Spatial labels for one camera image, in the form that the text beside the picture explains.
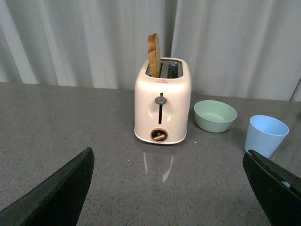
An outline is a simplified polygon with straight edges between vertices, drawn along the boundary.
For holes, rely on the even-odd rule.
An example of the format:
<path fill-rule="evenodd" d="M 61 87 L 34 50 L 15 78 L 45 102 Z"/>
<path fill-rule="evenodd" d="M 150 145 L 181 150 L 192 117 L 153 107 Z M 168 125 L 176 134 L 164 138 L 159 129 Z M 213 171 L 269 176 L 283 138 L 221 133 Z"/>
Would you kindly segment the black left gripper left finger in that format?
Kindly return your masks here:
<path fill-rule="evenodd" d="M 0 212 L 2 226 L 75 226 L 94 170 L 92 148 L 78 154 Z"/>

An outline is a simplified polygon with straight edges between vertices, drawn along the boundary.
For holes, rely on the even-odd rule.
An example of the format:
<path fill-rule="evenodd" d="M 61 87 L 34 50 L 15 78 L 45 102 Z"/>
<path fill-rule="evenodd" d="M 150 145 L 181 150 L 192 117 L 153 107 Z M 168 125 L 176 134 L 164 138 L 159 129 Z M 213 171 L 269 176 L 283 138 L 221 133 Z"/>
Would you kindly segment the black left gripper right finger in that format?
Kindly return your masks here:
<path fill-rule="evenodd" d="M 301 224 L 301 179 L 250 150 L 243 168 L 259 204 L 272 226 Z"/>

